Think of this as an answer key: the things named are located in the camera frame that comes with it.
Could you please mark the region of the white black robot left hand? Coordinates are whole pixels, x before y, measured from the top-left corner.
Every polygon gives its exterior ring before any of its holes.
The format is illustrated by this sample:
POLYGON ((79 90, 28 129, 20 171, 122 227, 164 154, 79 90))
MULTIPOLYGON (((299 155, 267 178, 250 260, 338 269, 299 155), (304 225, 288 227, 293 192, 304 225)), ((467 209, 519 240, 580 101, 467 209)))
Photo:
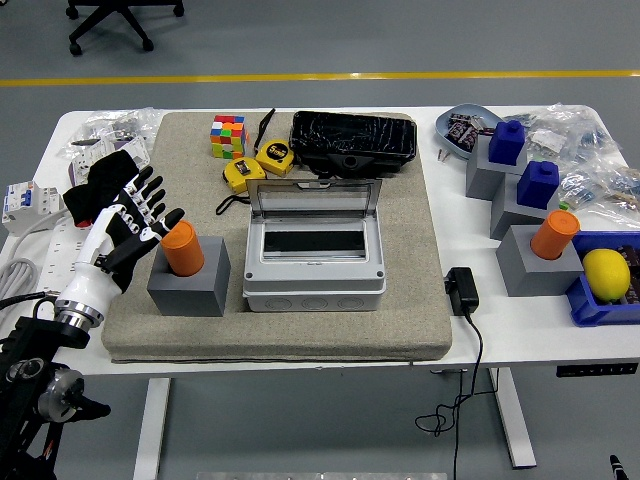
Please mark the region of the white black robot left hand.
POLYGON ((161 184, 146 166, 100 211, 74 263, 74 277, 55 301, 57 321, 98 326, 128 288, 138 260, 179 223, 184 210, 164 212, 161 184))

